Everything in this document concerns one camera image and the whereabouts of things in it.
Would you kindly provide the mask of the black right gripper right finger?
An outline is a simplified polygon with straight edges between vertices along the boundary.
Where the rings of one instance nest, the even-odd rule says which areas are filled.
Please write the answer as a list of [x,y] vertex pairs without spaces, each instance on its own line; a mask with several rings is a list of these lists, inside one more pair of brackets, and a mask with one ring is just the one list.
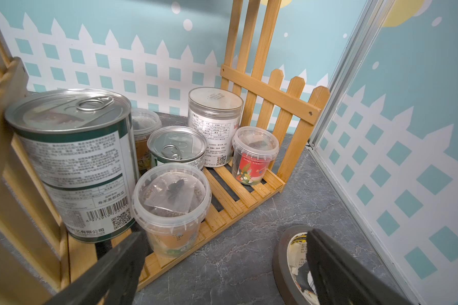
[[307,260],[320,304],[410,304],[326,233],[307,233]]

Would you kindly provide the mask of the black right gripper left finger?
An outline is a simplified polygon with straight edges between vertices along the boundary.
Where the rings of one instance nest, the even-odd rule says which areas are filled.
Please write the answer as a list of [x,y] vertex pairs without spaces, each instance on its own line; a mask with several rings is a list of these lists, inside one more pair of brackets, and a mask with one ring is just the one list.
[[47,304],[132,304],[148,254],[144,232],[134,232]]

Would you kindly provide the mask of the brown-label clear plastic cup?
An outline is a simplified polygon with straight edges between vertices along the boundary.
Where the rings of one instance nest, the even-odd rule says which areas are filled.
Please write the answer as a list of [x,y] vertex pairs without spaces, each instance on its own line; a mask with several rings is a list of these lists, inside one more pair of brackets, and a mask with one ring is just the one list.
[[155,254],[177,258],[194,247],[212,192],[202,170],[167,163],[144,173],[132,195],[132,215]]

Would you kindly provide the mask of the red-label clear plastic cup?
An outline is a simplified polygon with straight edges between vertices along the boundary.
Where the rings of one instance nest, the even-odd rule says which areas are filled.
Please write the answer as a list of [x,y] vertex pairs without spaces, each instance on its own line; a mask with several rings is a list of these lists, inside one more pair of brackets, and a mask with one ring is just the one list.
[[269,165],[279,153],[279,141],[267,130],[240,127],[233,139],[232,175],[244,185],[261,183]]

